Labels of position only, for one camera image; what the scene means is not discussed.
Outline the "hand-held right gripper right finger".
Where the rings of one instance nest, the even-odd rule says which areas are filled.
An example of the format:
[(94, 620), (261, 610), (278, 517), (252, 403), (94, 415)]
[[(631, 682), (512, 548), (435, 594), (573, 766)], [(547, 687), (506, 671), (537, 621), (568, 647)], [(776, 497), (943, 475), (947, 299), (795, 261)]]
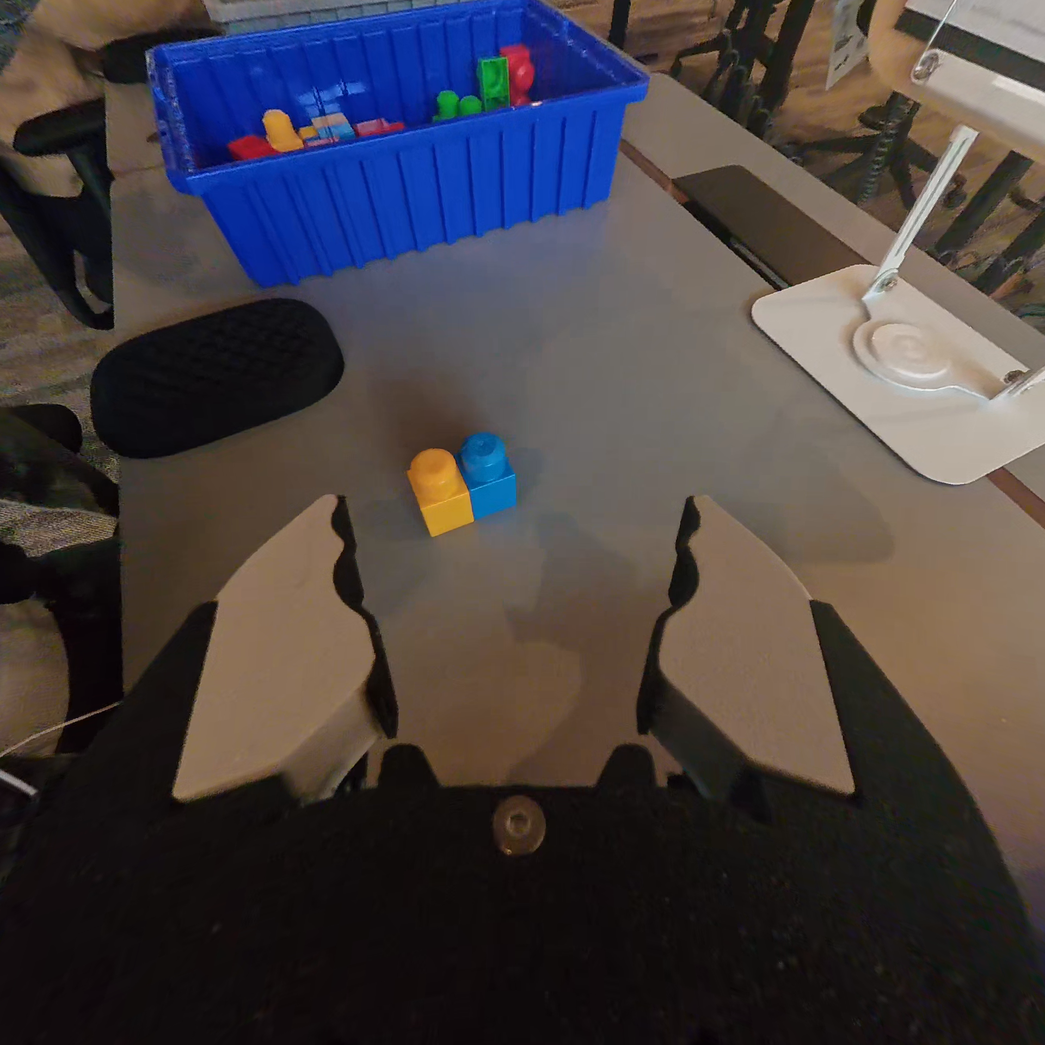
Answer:
[(850, 800), (854, 770), (802, 580), (707, 495), (674, 540), (636, 699), (637, 732), (699, 794), (729, 800), (756, 774)]

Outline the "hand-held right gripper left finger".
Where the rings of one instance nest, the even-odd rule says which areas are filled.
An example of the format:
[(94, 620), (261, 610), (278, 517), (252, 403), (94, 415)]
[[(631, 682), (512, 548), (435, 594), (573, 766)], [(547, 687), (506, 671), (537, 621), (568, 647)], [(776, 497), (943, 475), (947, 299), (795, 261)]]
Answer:
[(328, 493), (220, 588), (176, 802), (268, 777), (299, 802), (322, 802), (378, 741), (397, 736), (397, 696), (357, 555), (347, 500)]

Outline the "orange building block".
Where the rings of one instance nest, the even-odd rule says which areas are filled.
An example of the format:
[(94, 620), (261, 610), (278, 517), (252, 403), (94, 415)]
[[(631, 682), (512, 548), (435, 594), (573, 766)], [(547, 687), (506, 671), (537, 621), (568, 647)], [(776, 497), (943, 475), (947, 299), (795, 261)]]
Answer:
[(452, 452), (420, 451), (407, 472), (429, 537), (439, 537), (475, 521), (469, 488)]

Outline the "black textured wrist rest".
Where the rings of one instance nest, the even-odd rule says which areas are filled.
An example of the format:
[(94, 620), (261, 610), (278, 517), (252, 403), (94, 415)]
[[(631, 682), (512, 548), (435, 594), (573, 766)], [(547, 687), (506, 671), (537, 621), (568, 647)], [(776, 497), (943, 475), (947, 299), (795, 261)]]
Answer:
[(311, 407), (336, 388), (344, 368), (318, 309), (260, 299), (115, 346), (91, 376), (91, 419), (117, 456), (163, 458)]

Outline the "blue plastic bin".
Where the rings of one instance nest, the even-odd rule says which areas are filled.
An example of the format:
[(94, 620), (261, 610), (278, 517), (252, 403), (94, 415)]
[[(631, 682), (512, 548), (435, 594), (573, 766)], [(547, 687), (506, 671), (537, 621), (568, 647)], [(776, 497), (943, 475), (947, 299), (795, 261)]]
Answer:
[[(477, 94), (477, 62), (530, 48), (532, 103), (433, 124)], [(543, 2), (447, 7), (161, 45), (146, 57), (166, 175), (202, 201), (259, 286), (561, 216), (608, 199), (628, 106), (649, 71)], [(233, 161), (269, 109), (342, 108), (407, 130)]]

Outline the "blue building block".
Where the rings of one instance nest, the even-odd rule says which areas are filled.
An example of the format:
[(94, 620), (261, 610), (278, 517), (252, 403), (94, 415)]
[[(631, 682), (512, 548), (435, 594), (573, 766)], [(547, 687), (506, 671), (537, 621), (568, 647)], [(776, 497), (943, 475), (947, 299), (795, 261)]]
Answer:
[(516, 474), (500, 436), (477, 433), (467, 437), (457, 454), (457, 462), (475, 521), (516, 505)]

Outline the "pile of assorted toy blocks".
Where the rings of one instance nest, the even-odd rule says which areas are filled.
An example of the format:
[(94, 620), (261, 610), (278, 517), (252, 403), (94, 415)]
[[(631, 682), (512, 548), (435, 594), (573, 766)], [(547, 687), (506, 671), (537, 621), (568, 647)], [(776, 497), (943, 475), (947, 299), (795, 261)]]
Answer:
[[(532, 103), (536, 82), (536, 65), (529, 47), (524, 44), (501, 48), (496, 57), (477, 62), (477, 94), (460, 95), (451, 89), (441, 91), (435, 101), (433, 124), (505, 109), (517, 109)], [(407, 130), (402, 120), (375, 117), (352, 121), (334, 104), (328, 112), (309, 117), (305, 124), (296, 124), (291, 113), (269, 109), (262, 115), (263, 132), (247, 135), (227, 144), (230, 158), (236, 162), (266, 159), (295, 150), (384, 137)]]

